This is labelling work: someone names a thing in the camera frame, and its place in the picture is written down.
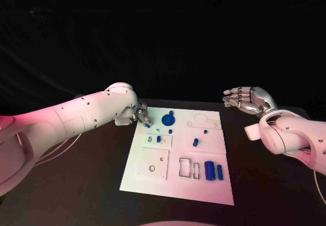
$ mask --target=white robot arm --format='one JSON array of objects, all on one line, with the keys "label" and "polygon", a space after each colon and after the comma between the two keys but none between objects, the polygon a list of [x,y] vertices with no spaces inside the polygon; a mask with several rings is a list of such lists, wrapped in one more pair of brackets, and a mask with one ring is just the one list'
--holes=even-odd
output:
[{"label": "white robot arm", "polygon": [[46,150],[109,121],[148,126],[147,106],[132,87],[112,84],[105,91],[34,112],[0,116],[0,196],[20,183]]},{"label": "white robot arm", "polygon": [[259,87],[238,87],[223,92],[226,107],[235,106],[259,117],[245,127],[249,140],[261,139],[274,154],[298,159],[326,175],[326,122],[311,121],[287,110],[278,110],[269,94]]}]

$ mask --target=white board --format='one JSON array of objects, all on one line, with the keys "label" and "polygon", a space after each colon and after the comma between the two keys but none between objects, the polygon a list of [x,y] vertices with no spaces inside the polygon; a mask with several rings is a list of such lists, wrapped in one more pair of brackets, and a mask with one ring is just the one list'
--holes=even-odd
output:
[{"label": "white board", "polygon": [[[164,126],[161,117],[169,114],[169,111],[174,113],[174,124]],[[137,124],[119,190],[233,205],[219,113],[148,107],[148,118],[153,122],[150,128],[144,127],[141,123]],[[199,139],[196,147],[192,146],[194,137]],[[160,171],[153,171],[158,176],[151,174],[147,162],[140,164],[144,149],[160,150],[157,154],[148,153],[153,154],[154,157],[150,158],[156,161],[163,154],[158,152],[169,151],[166,153],[169,159],[164,162],[164,164],[167,163],[166,178],[163,178],[163,162],[153,163],[161,165]],[[180,158],[190,159],[190,178],[179,176]],[[212,161],[215,164],[215,181],[205,179],[203,163],[206,161]],[[145,170],[143,172],[145,177],[137,176],[135,171],[140,165],[144,166],[141,170]],[[216,165],[222,166],[222,181],[218,180]],[[199,171],[199,179],[193,178],[193,170],[196,176]]]}]

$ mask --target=robotic hand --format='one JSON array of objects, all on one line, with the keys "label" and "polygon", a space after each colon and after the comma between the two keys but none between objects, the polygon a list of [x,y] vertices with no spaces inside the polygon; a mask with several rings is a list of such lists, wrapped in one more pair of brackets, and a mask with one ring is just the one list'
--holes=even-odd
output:
[{"label": "robotic hand", "polygon": [[0,196],[20,183],[52,146],[112,120],[118,126],[132,121],[151,125],[147,105],[121,82],[56,106],[0,116]]},{"label": "robotic hand", "polygon": [[223,92],[225,107],[235,106],[255,114],[259,123],[245,127],[249,140],[261,139],[274,154],[298,159],[326,175],[326,122],[306,120],[287,110],[278,110],[271,95],[259,87],[238,87]]}]

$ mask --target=circular cutout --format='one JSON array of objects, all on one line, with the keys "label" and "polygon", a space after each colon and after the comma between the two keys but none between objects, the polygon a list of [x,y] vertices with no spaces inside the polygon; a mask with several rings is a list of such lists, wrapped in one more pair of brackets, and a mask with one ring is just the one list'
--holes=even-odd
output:
[{"label": "circular cutout", "polygon": [[196,114],[193,119],[197,124],[205,124],[209,120],[205,114]]}]

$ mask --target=black table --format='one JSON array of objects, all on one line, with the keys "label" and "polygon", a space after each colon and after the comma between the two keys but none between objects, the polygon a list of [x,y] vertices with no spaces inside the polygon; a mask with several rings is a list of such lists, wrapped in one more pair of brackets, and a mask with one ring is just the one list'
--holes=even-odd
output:
[{"label": "black table", "polygon": [[[140,225],[186,220],[216,225],[324,224],[313,171],[249,141],[258,118],[223,104],[144,100],[148,106],[220,112],[235,206],[118,190],[135,124],[108,123],[82,134],[55,160],[36,166],[0,206],[1,226]],[[303,117],[300,108],[288,107]],[[326,176],[317,174],[326,195]]]}]

